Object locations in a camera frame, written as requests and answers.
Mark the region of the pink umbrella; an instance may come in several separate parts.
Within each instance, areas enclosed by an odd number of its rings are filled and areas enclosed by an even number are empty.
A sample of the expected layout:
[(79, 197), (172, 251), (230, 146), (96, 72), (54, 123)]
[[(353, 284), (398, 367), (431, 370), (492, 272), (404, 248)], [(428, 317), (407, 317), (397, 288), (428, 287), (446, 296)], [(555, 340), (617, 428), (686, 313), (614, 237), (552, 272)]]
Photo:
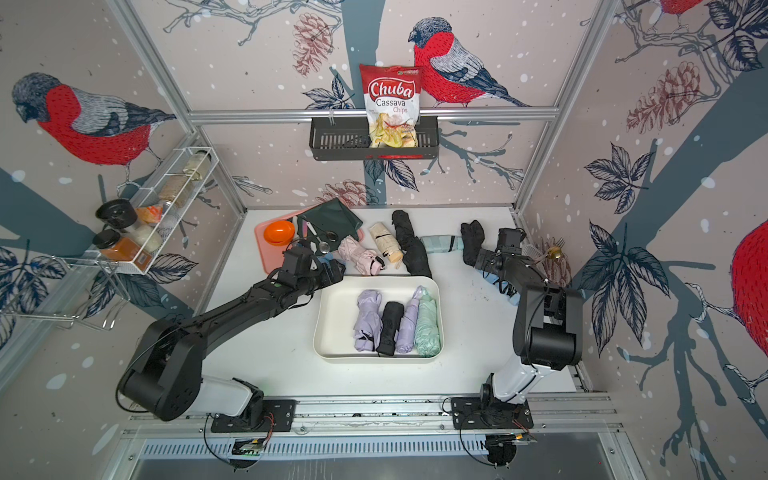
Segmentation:
[(385, 269), (383, 259), (374, 250), (364, 248), (352, 236), (346, 236), (340, 242), (338, 253), (345, 263), (351, 263), (363, 276), (377, 276)]

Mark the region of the lavender umbrella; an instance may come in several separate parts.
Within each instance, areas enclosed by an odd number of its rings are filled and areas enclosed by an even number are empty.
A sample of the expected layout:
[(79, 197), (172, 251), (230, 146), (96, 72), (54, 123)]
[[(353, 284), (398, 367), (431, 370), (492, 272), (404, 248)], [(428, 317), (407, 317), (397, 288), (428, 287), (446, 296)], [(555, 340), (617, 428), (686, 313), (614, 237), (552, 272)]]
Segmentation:
[(420, 302), (425, 293), (425, 288), (419, 286), (405, 305), (395, 343), (397, 354), (408, 354), (413, 350)]
[(380, 342), (383, 324), (378, 290), (364, 290), (357, 298), (358, 315), (354, 325), (354, 348), (358, 352), (374, 352)]

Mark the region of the beige umbrella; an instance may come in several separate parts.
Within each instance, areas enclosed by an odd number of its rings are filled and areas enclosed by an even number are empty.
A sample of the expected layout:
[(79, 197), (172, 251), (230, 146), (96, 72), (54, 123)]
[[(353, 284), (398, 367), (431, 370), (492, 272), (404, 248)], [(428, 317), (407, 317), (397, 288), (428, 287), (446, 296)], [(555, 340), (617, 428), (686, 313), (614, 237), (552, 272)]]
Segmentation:
[(382, 222), (373, 224), (369, 233), (383, 257), (398, 269), (403, 262), (404, 253), (395, 235)]

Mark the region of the long black umbrella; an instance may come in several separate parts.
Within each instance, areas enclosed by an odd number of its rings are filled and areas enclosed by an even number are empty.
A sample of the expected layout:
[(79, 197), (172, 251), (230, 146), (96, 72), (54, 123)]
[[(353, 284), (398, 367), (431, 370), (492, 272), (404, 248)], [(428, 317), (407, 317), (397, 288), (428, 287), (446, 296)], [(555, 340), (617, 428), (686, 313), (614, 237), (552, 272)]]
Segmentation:
[(395, 238), (403, 252), (403, 263), (412, 276), (432, 277), (428, 254), (423, 242), (415, 235), (407, 212), (395, 210), (392, 213)]

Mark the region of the mint green umbrella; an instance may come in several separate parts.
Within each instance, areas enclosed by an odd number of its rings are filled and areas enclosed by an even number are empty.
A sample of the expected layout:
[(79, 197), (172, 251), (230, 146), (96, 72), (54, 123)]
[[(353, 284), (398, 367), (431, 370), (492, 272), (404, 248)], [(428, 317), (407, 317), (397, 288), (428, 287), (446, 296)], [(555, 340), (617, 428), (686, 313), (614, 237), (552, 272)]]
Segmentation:
[(419, 302), (414, 336), (414, 345), (422, 357), (434, 357), (442, 349), (437, 313), (435, 300), (424, 293)]

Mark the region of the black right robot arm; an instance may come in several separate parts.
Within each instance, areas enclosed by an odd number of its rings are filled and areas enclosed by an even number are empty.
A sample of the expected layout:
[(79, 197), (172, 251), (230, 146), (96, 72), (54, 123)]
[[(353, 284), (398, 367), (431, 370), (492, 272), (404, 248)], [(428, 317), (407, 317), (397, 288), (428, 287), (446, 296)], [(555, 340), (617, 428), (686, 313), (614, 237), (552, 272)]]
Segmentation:
[(483, 408), (523, 404), (542, 379), (582, 357), (583, 298), (544, 276), (523, 254), (520, 228), (501, 228), (496, 247), (479, 251), (476, 269), (500, 294), (517, 297), (513, 322), (513, 354), (481, 387)]

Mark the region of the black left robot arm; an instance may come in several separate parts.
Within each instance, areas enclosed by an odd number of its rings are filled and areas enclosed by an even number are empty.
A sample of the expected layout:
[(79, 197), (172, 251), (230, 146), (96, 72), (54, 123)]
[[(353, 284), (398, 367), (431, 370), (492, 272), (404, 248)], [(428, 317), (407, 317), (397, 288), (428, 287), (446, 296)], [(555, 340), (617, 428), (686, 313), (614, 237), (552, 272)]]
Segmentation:
[(303, 243), (288, 249), (281, 267), (237, 298), (180, 324), (150, 324), (116, 393), (163, 421), (191, 413), (216, 384), (202, 373), (208, 354), (246, 329), (298, 308), (300, 297), (340, 282), (345, 270), (342, 262), (322, 261)]

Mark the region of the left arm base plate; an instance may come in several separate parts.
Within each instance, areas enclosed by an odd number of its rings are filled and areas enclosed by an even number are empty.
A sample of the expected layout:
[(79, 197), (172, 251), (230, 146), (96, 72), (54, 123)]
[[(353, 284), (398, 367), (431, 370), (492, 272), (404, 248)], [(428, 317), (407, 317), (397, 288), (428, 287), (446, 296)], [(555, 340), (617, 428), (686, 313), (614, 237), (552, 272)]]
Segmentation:
[(216, 414), (213, 433), (285, 433), (290, 432), (298, 402), (294, 399), (256, 400), (239, 416)]

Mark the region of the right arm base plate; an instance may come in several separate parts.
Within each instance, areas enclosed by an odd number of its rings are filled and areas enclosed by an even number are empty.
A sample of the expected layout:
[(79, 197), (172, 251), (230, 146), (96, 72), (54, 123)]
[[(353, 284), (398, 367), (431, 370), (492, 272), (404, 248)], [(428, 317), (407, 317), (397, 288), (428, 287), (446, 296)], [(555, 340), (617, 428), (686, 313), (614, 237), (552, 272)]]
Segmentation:
[(477, 396), (450, 397), (448, 413), (456, 430), (528, 431), (534, 427), (528, 402), (513, 404), (492, 400), (482, 406)]

